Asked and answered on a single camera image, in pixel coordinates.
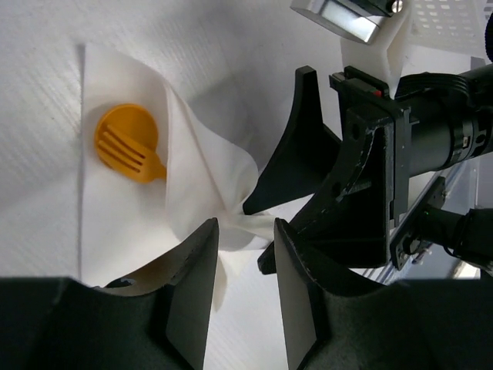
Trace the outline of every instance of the orange plastic utensil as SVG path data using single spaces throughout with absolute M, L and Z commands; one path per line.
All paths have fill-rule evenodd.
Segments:
M 156 154 L 158 132 L 153 117 L 141 106 L 116 106 L 99 121 L 94 136 L 100 160 L 140 183 L 166 179 Z

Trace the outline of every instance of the screw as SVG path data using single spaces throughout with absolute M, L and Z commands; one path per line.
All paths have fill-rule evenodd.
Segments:
M 393 13 L 399 13 L 402 11 L 403 8 L 404 8 L 404 0 L 395 0 L 395 2 L 392 3 Z

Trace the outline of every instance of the folded cloth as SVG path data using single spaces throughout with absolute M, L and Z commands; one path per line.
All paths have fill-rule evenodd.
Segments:
M 97 123 L 123 103 L 139 104 L 153 115 L 166 181 L 136 183 L 97 157 Z M 243 214 L 259 176 L 252 156 L 207 129 L 158 72 L 97 45 L 86 47 L 82 145 L 81 280 L 86 284 L 105 286 L 137 270 L 211 217 L 219 219 L 225 251 L 244 249 L 255 235 L 273 239 L 273 216 Z

